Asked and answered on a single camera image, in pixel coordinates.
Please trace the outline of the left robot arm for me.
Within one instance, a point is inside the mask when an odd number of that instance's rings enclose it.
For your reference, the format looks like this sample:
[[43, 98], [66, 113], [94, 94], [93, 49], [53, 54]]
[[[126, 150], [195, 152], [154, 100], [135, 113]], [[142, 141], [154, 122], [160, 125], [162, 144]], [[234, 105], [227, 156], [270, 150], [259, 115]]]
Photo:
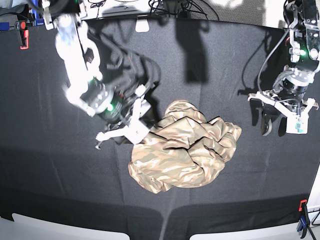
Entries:
[[304, 99], [306, 90], [320, 71], [320, 19], [316, 1], [287, 0], [283, 5], [287, 28], [278, 43], [266, 57], [271, 58], [277, 48], [284, 44], [288, 63], [275, 78], [270, 90], [248, 95], [248, 101], [260, 101], [262, 105], [261, 134], [272, 131], [272, 123], [280, 115], [285, 121], [285, 133], [307, 134], [309, 112], [319, 108], [314, 98]]

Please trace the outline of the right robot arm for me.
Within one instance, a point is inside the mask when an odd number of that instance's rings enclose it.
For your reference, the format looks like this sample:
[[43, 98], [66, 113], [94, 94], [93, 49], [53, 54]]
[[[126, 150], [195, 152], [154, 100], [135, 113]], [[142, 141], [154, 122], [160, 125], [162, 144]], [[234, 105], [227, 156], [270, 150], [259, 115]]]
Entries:
[[150, 131], [143, 120], [151, 107], [145, 95], [154, 86], [150, 61], [102, 35], [91, 35], [77, 0], [44, 0], [40, 9], [46, 28], [57, 30], [55, 47], [69, 80], [67, 100], [105, 121], [95, 137], [96, 148], [112, 138], [139, 144]]

